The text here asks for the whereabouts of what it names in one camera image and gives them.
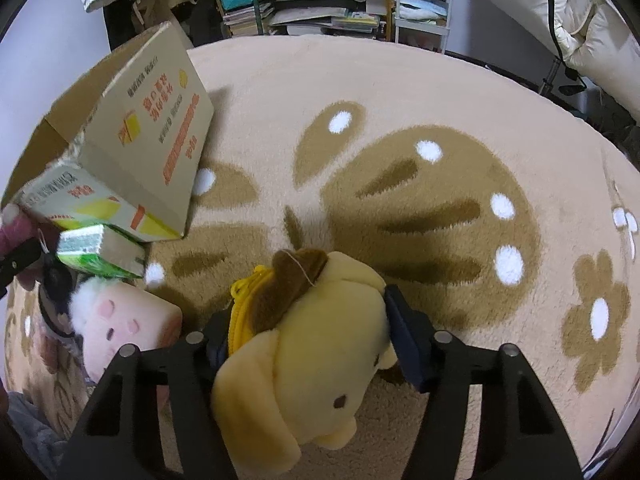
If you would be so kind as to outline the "pink swirl roll cake plush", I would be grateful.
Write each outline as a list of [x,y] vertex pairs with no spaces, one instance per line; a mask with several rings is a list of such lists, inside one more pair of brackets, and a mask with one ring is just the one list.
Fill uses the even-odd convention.
[[153,350],[174,344],[181,332],[179,307],[119,280],[94,276],[70,297],[70,322],[81,336],[82,362],[98,382],[120,347]]

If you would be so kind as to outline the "green tissue pack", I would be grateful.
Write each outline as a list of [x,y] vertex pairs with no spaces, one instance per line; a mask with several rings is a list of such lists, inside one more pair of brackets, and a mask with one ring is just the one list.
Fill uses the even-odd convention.
[[69,268],[104,278],[142,278],[145,269],[144,248],[103,224],[64,231],[56,255]]

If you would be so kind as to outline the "yellow dog plush toy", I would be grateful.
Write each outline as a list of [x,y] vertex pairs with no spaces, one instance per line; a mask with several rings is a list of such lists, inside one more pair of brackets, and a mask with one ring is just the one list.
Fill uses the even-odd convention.
[[280,250],[231,287],[212,410],[234,468],[283,474],[339,450],[374,375],[397,362],[375,270],[342,252]]

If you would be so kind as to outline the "pink bear plush toy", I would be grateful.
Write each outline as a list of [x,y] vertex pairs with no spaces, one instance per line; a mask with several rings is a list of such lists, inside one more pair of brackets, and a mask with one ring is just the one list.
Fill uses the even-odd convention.
[[37,235],[37,222],[15,204],[4,207],[1,214],[0,257]]

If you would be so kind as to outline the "white-haired blindfolded plush doll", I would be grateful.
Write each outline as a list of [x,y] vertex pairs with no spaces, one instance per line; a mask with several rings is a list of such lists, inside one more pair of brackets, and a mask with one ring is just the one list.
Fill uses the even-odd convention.
[[58,260],[56,255],[43,257],[38,289],[40,312],[47,328],[58,338],[74,336],[70,322],[70,298],[77,284],[77,273]]

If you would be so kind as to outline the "printed cardboard box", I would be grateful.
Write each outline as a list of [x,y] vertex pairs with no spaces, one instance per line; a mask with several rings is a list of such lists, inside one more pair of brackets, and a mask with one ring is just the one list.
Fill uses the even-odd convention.
[[213,116],[177,27],[154,26],[52,104],[2,202],[63,230],[106,224],[140,242],[178,240]]

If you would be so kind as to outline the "beige patterned round rug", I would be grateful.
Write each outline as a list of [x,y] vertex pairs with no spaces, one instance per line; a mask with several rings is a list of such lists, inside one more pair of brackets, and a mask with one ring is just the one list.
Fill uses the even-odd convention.
[[[453,479],[623,479],[639,454],[639,173],[584,120],[489,70],[373,40],[245,37],[186,49],[212,100],[178,240],[123,282],[179,307],[178,340],[280,250],[342,252],[469,350]],[[47,374],[38,296],[9,286],[6,377],[70,441],[64,479],[185,479],[169,351],[120,347],[98,382]],[[283,474],[405,479],[427,404],[379,370],[344,448]]]

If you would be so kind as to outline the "white metal rack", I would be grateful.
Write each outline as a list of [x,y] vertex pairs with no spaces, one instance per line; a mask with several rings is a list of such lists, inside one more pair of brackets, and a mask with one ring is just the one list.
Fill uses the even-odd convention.
[[394,41],[445,53],[452,0],[394,0]]

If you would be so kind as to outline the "wooden bookshelf with clutter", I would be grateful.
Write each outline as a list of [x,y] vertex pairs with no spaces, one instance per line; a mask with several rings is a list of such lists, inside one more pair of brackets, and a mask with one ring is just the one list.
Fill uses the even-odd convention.
[[353,36],[388,41],[392,38],[393,0],[253,0],[249,6],[225,11],[221,33],[226,38],[270,35]]

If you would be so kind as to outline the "cream quilted bedding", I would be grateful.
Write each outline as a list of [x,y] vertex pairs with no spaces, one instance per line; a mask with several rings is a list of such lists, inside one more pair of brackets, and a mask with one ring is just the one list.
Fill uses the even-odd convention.
[[639,43],[612,0],[490,0],[639,118]]

